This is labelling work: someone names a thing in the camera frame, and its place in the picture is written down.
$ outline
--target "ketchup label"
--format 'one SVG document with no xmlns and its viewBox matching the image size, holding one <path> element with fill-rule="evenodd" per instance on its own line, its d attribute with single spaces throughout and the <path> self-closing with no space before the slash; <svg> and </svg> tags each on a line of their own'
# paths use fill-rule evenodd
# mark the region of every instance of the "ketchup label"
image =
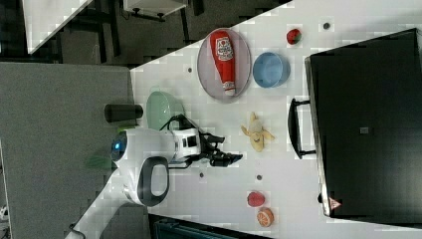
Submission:
<svg viewBox="0 0 422 239">
<path fill-rule="evenodd" d="M 216 45 L 217 47 L 215 48 L 215 51 L 218 56 L 218 60 L 229 61 L 233 58 L 233 49 L 228 37 L 217 38 Z"/>
</svg>

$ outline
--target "red sticker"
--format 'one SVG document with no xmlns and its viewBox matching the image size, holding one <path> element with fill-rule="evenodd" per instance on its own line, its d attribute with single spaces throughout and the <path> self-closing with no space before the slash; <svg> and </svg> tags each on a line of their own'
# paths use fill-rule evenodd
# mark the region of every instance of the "red sticker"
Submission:
<svg viewBox="0 0 422 239">
<path fill-rule="evenodd" d="M 335 201 L 334 199 L 330 197 L 328 199 L 329 199 L 329 207 L 331 208 L 331 210 L 334 210 L 335 208 L 341 206 L 341 203 Z"/>
</svg>

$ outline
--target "small red object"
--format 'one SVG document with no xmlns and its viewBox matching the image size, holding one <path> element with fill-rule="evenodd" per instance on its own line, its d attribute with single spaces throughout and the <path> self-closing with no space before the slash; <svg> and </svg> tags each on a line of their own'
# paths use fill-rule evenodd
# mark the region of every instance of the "small red object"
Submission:
<svg viewBox="0 0 422 239">
<path fill-rule="evenodd" d="M 294 29 L 294 30 L 291 30 L 288 33 L 287 38 L 288 38 L 288 43 L 290 45 L 294 45 L 294 44 L 298 43 L 301 40 L 302 33 L 298 29 Z"/>
<path fill-rule="evenodd" d="M 260 192 L 251 192 L 248 195 L 248 204 L 252 207 L 262 206 L 265 202 L 265 196 Z"/>
<path fill-rule="evenodd" d="M 210 45 L 215 67 L 220 74 L 221 83 L 227 96 L 234 96 L 235 87 L 235 53 L 229 34 L 218 30 L 211 34 Z"/>
</svg>

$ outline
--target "white table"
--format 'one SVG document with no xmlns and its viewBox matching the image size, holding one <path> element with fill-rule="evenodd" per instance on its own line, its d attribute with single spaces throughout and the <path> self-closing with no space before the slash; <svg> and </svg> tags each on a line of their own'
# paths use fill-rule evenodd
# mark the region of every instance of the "white table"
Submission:
<svg viewBox="0 0 422 239">
<path fill-rule="evenodd" d="M 322 29 L 329 22 L 331 28 Z M 131 71 L 134 100 L 146 107 L 149 90 L 159 86 L 181 99 L 187 116 L 204 130 L 226 136 L 224 151 L 237 151 L 244 158 L 228 168 L 195 163 L 186 170 L 172 171 L 171 189 L 149 213 L 238 230 L 271 238 L 421 238 L 422 231 L 385 225 L 334 220 L 322 213 L 317 162 L 314 155 L 303 160 L 295 155 L 288 136 L 288 108 L 293 97 L 307 99 L 305 57 L 328 49 L 422 26 L 422 1 L 353 2 L 336 0 L 295 0 L 242 24 L 252 61 L 266 51 L 287 57 L 292 74 L 282 86 L 265 90 L 250 77 L 247 91 L 229 105 L 210 98 L 202 89 L 196 61 L 202 41 L 187 46 Z M 286 41 L 289 29 L 299 27 L 304 36 L 298 46 Z M 301 107 L 304 149 L 313 149 L 309 107 Z M 276 140 L 255 152 L 240 125 L 247 125 L 251 112 Z M 147 126 L 146 118 L 140 121 Z M 258 181 L 256 175 L 263 175 Z M 264 191 L 265 206 L 275 213 L 275 222 L 262 228 L 256 220 L 258 209 L 247 206 L 251 190 Z"/>
<path fill-rule="evenodd" d="M 22 0 L 28 54 L 33 54 L 93 0 Z"/>
</svg>

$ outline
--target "red fruit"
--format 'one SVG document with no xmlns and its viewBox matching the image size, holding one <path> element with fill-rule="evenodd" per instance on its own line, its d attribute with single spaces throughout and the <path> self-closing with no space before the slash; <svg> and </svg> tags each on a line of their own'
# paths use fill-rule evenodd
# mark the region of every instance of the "red fruit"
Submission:
<svg viewBox="0 0 422 239">
<path fill-rule="evenodd" d="M 298 29 L 294 29 L 294 30 L 291 30 L 291 31 L 288 33 L 287 38 L 288 38 L 288 43 L 289 43 L 290 45 L 294 45 L 294 44 L 296 44 L 298 41 L 300 41 L 300 40 L 301 40 L 301 38 L 302 38 L 302 33 L 301 33 L 301 31 L 299 31 Z"/>
<path fill-rule="evenodd" d="M 248 195 L 248 204 L 252 207 L 262 206 L 265 202 L 265 196 L 259 192 L 251 192 Z"/>
</svg>

